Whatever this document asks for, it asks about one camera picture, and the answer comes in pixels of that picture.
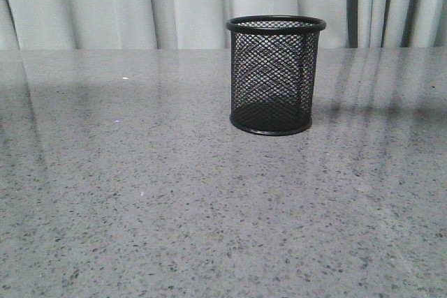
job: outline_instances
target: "curtain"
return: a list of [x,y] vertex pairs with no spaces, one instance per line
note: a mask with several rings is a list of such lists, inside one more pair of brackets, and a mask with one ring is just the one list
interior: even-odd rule
[[0,0],[0,49],[212,49],[225,21],[306,15],[321,47],[446,45],[447,0]]

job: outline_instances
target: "quartz countertop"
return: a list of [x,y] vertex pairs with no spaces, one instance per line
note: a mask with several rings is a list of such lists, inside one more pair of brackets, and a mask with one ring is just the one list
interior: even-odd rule
[[0,52],[0,297],[446,297],[446,73],[320,50],[266,137],[229,50]]

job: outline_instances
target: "curtain fold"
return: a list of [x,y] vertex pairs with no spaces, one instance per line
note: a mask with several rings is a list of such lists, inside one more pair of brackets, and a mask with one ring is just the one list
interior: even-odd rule
[[228,47],[225,21],[306,15],[321,47],[446,45],[447,0],[0,0],[0,49]]

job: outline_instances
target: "metal mesh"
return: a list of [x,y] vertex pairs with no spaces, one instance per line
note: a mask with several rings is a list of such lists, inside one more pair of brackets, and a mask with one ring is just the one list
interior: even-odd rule
[[[243,26],[308,27],[255,21]],[[301,35],[231,32],[231,121],[252,133],[286,135],[310,127],[319,31]]]

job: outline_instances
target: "pen holder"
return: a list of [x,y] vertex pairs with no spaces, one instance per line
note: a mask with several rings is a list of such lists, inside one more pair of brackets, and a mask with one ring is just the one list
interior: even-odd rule
[[261,135],[290,135],[312,124],[318,36],[323,20],[236,17],[231,31],[231,123]]

